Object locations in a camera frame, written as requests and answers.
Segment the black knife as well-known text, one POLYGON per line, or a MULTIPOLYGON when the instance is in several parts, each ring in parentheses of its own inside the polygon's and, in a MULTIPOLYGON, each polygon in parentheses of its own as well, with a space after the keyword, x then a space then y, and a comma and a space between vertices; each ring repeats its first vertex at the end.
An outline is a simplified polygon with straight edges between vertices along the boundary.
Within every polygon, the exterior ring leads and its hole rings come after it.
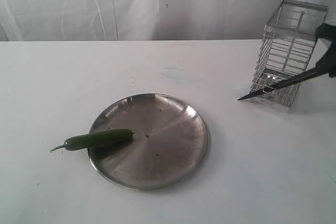
POLYGON ((289 79, 281 80, 281 81, 279 81, 275 84, 272 84, 271 86, 266 86, 262 89, 254 91, 252 93, 249 93, 249 94, 247 94, 247 95, 245 95, 245 96, 243 96, 243 97, 241 97, 237 100, 240 101, 240 100, 251 99, 251 98, 263 95, 264 93, 273 92, 275 90, 279 90, 279 89, 282 89, 282 88, 293 86, 297 83, 301 83, 301 82, 313 79, 313 78, 321 76, 321 75, 323 75, 323 72, 319 71, 317 68, 312 68, 308 71, 300 73, 300 74, 298 74, 296 76, 293 76, 289 79))

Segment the metal wire utensil holder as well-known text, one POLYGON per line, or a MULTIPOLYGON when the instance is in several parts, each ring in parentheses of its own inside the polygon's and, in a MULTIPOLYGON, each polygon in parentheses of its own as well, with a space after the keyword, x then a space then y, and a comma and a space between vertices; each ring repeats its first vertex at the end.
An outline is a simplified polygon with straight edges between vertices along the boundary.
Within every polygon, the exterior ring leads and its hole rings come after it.
POLYGON ((283 0, 265 24, 262 44, 250 87, 264 93, 253 102, 289 110, 300 85, 280 90, 268 87, 306 71, 315 42, 315 29, 326 19, 329 8, 324 5, 283 0))

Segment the green cucumber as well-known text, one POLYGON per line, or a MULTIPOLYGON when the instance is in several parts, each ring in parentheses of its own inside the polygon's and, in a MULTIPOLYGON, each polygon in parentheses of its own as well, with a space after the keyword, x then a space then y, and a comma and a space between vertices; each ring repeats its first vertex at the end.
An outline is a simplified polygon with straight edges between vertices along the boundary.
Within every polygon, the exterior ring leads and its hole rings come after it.
POLYGON ((91 134, 78 135, 66 139, 63 145, 59 145, 51 149, 50 152, 61 148, 64 148, 67 151, 78 151, 85 148, 107 146, 122 141, 131 140, 132 137, 133 132, 128 129, 114 129, 91 134))

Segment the round stainless steel plate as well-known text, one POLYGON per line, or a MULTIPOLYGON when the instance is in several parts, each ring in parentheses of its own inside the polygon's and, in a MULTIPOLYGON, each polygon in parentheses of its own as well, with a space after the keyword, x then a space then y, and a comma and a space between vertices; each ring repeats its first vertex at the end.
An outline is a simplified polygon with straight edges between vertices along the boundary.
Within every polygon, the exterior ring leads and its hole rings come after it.
POLYGON ((90 132, 129 129, 125 143, 88 149, 95 170, 116 185, 152 190, 193 173, 205 156, 210 133, 188 103, 165 94, 136 94, 100 113, 90 132))

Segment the white backdrop curtain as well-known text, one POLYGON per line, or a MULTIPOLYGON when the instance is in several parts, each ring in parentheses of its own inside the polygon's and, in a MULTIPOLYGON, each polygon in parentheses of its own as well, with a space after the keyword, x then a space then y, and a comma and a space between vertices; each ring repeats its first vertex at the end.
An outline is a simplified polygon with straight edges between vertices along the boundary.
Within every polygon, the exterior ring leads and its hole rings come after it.
MULTIPOLYGON (((282 0, 1 0, 1 40, 260 38, 282 0)), ((335 0, 326 5, 335 23, 335 0)))

